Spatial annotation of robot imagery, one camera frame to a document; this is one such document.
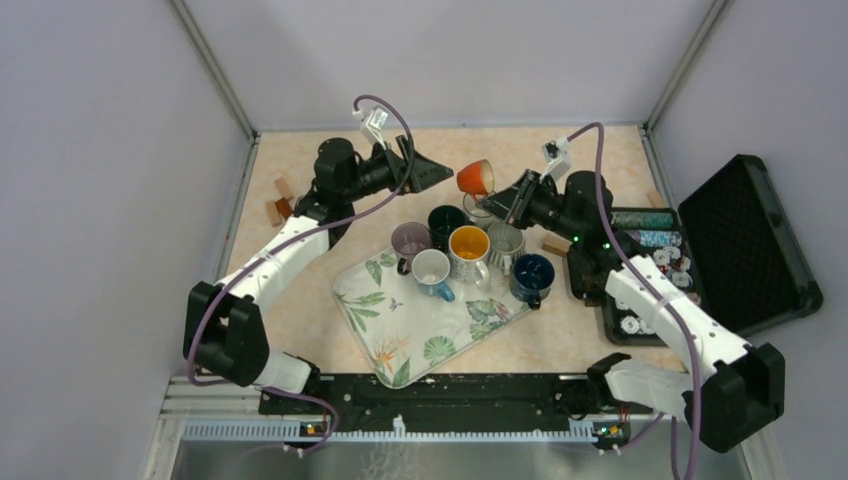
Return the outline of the white black-rimmed mug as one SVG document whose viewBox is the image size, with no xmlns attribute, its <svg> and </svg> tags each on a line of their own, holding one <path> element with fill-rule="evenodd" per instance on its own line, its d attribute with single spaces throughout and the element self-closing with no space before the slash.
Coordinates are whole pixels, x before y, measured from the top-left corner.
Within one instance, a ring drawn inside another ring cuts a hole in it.
<svg viewBox="0 0 848 480">
<path fill-rule="evenodd" d="M 464 195 L 462 208 L 469 221 L 484 231 L 498 221 L 492 214 L 480 208 L 477 201 L 470 194 Z"/>
</svg>

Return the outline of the orange red mug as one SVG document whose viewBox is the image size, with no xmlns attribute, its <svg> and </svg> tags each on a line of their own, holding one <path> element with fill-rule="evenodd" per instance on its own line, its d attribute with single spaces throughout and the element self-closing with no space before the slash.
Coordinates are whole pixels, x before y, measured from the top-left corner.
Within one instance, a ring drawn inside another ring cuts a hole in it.
<svg viewBox="0 0 848 480">
<path fill-rule="evenodd" d="M 456 175 L 458 189 L 477 200 L 495 190 L 495 175 L 491 163 L 486 159 L 472 162 Z"/>
</svg>

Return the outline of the grey striped mug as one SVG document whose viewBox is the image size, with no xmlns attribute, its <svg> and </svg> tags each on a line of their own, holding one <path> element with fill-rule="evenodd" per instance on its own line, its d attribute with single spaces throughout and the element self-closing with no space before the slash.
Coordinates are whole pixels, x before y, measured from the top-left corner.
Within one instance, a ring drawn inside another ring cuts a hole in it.
<svg viewBox="0 0 848 480">
<path fill-rule="evenodd" d="M 491 243 L 489 263 L 509 275 L 517 260 L 526 254 L 523 231 L 504 222 L 496 222 L 486 233 Z"/>
</svg>

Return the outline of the dark green mug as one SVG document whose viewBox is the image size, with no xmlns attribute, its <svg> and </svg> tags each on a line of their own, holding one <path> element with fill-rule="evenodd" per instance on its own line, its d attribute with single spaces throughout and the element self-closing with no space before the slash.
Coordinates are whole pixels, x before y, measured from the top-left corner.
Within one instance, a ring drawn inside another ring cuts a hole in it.
<svg viewBox="0 0 848 480">
<path fill-rule="evenodd" d="M 467 215 L 458 207 L 440 205 L 428 215 L 427 226 L 432 245 L 435 249 L 446 253 L 449 250 L 451 234 L 458 228 L 469 223 Z"/>
</svg>

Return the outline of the white floral mug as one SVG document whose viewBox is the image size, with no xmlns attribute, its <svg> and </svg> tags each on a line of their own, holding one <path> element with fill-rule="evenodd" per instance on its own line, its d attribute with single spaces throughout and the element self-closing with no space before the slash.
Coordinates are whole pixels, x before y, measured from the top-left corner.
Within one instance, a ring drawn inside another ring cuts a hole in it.
<svg viewBox="0 0 848 480">
<path fill-rule="evenodd" d="M 448 241 L 451 278 L 488 290 L 491 286 L 491 274 L 487 266 L 490 250 L 490 239 L 481 228 L 473 225 L 457 228 Z"/>
</svg>

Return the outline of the lilac purple mug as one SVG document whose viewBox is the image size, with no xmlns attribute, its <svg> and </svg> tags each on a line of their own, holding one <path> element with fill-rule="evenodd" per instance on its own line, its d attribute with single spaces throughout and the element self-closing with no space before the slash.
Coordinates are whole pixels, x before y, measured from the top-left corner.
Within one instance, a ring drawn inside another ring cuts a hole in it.
<svg viewBox="0 0 848 480">
<path fill-rule="evenodd" d="M 429 229 L 418 222 L 399 225 L 391 235 L 391 246 L 397 255 L 396 272 L 406 276 L 411 272 L 415 256 L 431 247 Z"/>
</svg>

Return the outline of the navy blue mug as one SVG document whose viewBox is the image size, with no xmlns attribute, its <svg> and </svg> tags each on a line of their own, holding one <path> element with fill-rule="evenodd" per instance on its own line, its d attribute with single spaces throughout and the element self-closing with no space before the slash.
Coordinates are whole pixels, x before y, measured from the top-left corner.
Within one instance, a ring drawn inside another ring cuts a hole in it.
<svg viewBox="0 0 848 480">
<path fill-rule="evenodd" d="M 550 294 L 555 277 L 555 268 L 546 257 L 539 254 L 522 255 L 512 267 L 510 293 L 531 310 L 539 310 Z"/>
</svg>

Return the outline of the light blue mug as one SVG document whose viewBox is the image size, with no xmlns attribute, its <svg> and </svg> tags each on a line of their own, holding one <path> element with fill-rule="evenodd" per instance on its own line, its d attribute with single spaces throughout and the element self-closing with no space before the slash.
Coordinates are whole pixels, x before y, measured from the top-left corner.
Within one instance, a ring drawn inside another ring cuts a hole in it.
<svg viewBox="0 0 848 480">
<path fill-rule="evenodd" d="M 436 249 L 418 253 L 411 264 L 411 273 L 419 290 L 426 296 L 453 302 L 455 293 L 448 285 L 451 264 L 448 257 Z"/>
</svg>

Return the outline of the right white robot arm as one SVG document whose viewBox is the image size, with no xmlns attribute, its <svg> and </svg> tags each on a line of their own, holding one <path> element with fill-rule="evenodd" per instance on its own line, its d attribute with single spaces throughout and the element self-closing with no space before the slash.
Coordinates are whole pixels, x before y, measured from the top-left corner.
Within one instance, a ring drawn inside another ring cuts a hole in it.
<svg viewBox="0 0 848 480">
<path fill-rule="evenodd" d="M 539 226 L 571 242 L 573 285 L 622 301 L 676 353 L 684 371 L 614 353 L 587 371 L 586 397 L 600 412 L 636 403 L 685 421 L 693 435 L 724 453 L 784 414 L 784 356 L 755 346 L 714 320 L 675 286 L 624 232 L 613 227 L 613 195 L 599 172 L 577 171 L 559 190 L 527 170 L 480 207 L 524 230 Z"/>
</svg>

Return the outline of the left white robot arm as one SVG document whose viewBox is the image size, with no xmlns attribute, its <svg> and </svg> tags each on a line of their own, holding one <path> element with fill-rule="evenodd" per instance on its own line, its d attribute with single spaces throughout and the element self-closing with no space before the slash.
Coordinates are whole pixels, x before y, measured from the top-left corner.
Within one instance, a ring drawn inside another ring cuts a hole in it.
<svg viewBox="0 0 848 480">
<path fill-rule="evenodd" d="M 310 379 L 315 366 L 272 352 L 263 314 L 360 219 L 355 202 L 382 190 L 423 192 L 453 176 L 451 168 L 418 153 L 407 137 L 396 142 L 398 152 L 376 143 L 368 158 L 344 138 L 319 145 L 310 189 L 279 233 L 229 276 L 201 281 L 190 291 L 183 344 L 189 373 L 202 368 L 220 383 L 281 390 L 283 401 L 297 413 L 317 407 L 321 388 Z"/>
</svg>

